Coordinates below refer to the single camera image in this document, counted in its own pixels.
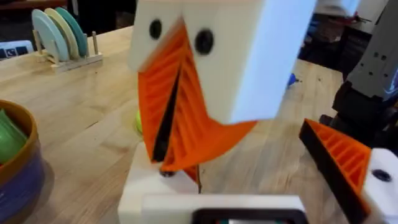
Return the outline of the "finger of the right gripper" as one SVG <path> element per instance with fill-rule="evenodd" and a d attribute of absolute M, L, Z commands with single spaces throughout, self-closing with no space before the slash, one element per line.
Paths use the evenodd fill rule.
<path fill-rule="evenodd" d="M 129 66 L 137 73 L 139 111 L 149 157 L 164 161 L 182 60 L 187 53 L 181 1 L 138 1 Z"/>
<path fill-rule="evenodd" d="M 185 1 L 165 171 L 184 170 L 233 148 L 276 116 L 315 1 Z"/>

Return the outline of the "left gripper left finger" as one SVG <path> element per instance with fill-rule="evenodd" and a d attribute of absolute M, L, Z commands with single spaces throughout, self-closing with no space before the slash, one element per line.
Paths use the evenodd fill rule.
<path fill-rule="evenodd" d="M 197 194 L 198 184 L 184 171 L 170 177 L 160 174 L 159 164 L 151 163 L 146 145 L 140 142 L 134 152 L 129 174 L 118 205 L 119 222 L 142 223 L 141 210 L 145 195 Z"/>

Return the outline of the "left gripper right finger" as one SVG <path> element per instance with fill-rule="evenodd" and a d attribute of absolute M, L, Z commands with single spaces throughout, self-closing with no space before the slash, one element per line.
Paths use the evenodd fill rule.
<path fill-rule="evenodd" d="M 349 223 L 397 223 L 397 156 L 305 119 L 299 134 Z"/>

